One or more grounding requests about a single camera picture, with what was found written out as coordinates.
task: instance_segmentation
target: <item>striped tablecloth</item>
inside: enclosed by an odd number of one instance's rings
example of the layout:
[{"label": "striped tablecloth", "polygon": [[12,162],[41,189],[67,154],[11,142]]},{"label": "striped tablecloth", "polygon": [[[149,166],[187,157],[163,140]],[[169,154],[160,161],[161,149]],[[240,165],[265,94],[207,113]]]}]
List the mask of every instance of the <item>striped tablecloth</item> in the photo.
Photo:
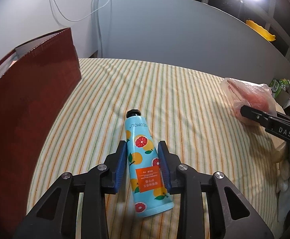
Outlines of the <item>striped tablecloth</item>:
[{"label": "striped tablecloth", "polygon": [[[115,152],[125,140],[126,112],[139,109],[156,146],[165,140],[182,163],[202,173],[225,173],[272,232],[280,233],[277,169],[270,154],[282,141],[261,127],[243,126],[231,115],[219,85],[222,78],[134,60],[80,59],[80,65],[82,80],[60,111],[38,159],[28,211],[63,172],[87,172]],[[173,199],[172,210],[138,219],[127,180],[125,191],[106,196],[110,238],[176,238],[180,196]],[[78,214],[80,238],[80,207]],[[209,238],[207,211],[205,230]]]}]

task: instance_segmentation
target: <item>silver screw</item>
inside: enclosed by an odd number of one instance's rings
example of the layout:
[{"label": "silver screw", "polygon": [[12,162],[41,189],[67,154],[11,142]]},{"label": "silver screw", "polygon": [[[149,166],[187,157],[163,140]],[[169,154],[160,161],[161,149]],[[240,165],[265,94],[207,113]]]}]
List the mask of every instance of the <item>silver screw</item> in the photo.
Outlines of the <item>silver screw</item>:
[{"label": "silver screw", "polygon": [[107,168],[107,166],[106,166],[105,164],[100,164],[100,165],[98,166],[98,169],[99,169],[100,171],[104,171],[104,170],[106,170],[106,168]]},{"label": "silver screw", "polygon": [[216,176],[216,178],[218,178],[218,179],[222,179],[222,178],[225,177],[225,175],[224,175],[222,172],[216,172],[216,173],[215,173],[215,176]]},{"label": "silver screw", "polygon": [[181,171],[185,171],[185,170],[188,169],[188,166],[187,166],[186,164],[180,164],[180,165],[178,166],[178,168],[179,168]]},{"label": "silver screw", "polygon": [[71,177],[71,174],[69,172],[64,172],[61,174],[62,179],[69,179]]}]

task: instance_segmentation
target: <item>light blue tube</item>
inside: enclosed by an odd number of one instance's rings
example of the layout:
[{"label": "light blue tube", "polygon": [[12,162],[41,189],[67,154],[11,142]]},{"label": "light blue tube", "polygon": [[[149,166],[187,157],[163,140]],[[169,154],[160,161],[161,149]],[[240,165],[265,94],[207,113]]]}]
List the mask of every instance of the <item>light blue tube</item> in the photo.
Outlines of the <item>light blue tube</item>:
[{"label": "light blue tube", "polygon": [[159,159],[146,119],[139,110],[131,110],[125,120],[127,159],[135,203],[139,217],[147,217],[173,208],[159,166]]}]

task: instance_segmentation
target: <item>transparent plastic bag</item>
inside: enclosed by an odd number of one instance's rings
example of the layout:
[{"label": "transparent plastic bag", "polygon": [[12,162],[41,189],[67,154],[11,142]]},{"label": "transparent plastic bag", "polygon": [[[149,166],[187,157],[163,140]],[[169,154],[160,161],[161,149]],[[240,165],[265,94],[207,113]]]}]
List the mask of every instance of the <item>transparent plastic bag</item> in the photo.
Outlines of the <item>transparent plastic bag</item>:
[{"label": "transparent plastic bag", "polygon": [[234,109],[235,117],[247,125],[259,125],[257,122],[243,117],[240,108],[243,105],[267,112],[276,116],[276,102],[271,89],[266,84],[255,84],[233,78],[225,78],[221,84]]}]

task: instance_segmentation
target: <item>black cap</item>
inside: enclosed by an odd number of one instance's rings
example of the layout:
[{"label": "black cap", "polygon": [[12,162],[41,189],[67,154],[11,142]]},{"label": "black cap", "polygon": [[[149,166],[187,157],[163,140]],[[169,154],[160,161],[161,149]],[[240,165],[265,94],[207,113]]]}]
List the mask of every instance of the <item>black cap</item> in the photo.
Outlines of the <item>black cap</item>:
[{"label": "black cap", "polygon": [[130,110],[126,113],[126,118],[132,117],[132,116],[140,116],[141,112],[139,110]]}]

